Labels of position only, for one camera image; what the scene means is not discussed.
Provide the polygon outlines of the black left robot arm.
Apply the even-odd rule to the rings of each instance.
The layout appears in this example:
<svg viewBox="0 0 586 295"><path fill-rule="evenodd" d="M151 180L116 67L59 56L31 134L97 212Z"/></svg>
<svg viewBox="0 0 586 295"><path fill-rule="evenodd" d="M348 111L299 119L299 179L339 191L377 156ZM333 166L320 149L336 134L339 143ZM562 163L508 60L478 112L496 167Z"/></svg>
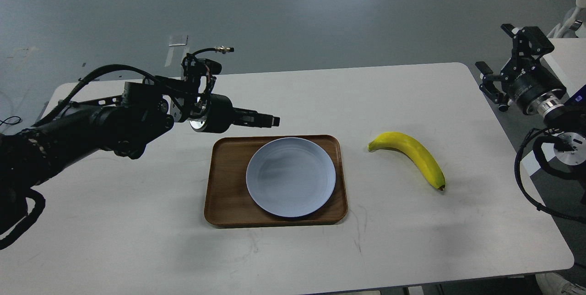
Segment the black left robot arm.
<svg viewBox="0 0 586 295"><path fill-rule="evenodd" d="M213 93L222 65L200 54L233 51L232 47L218 46L186 53L180 79L155 76L129 65L96 68L35 124L16 134L2 135L1 249L28 231L44 211L46 200L35 186L96 151L138 159L149 143L185 121L204 133L224 133L232 125L279 126L279 117L239 109L225 95ZM136 72L143 79L126 82L120 95L74 101L90 82L118 71Z"/></svg>

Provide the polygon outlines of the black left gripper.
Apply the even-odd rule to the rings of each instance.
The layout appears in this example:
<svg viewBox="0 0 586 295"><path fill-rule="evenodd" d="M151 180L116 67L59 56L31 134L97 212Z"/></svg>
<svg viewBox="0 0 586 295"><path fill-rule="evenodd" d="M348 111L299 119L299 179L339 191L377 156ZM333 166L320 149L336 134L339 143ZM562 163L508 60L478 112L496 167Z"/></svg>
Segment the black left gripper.
<svg viewBox="0 0 586 295"><path fill-rule="evenodd" d="M211 94L203 117L190 120L192 130L203 133L224 133L235 126L272 128L280 126L280 117L250 109L233 109L232 101L221 94Z"/></svg>

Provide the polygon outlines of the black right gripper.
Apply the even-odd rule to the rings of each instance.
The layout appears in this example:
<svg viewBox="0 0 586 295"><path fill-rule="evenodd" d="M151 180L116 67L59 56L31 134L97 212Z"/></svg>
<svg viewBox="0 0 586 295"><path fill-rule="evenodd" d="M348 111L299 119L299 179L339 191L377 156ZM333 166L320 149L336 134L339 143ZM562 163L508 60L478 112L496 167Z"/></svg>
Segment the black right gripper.
<svg viewBox="0 0 586 295"><path fill-rule="evenodd" d="M554 51L554 44L538 27L518 28L509 23L500 27L512 40L511 57L502 68L502 75L494 74L485 61L475 62L481 73L479 90L502 113L510 108L511 99L523 114L534 115L537 113L536 99L548 94L562 98L567 92L562 82L540 65L540 59ZM496 82L502 82L504 92L497 89Z"/></svg>

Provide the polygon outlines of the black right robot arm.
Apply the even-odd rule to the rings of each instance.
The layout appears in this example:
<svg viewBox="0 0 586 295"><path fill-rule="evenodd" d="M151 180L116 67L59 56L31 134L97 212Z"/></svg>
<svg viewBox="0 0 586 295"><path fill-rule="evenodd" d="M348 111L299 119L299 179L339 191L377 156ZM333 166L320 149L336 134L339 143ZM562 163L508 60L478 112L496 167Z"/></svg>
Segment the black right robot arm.
<svg viewBox="0 0 586 295"><path fill-rule="evenodd" d="M542 58L554 44L538 27L518 28L504 23L501 29L511 39L510 58L499 72L484 61L479 90L505 112L516 105L525 115L539 115L554 134L534 141L534 156L547 173L563 180L585 177L585 105L563 102L566 86L544 65Z"/></svg>

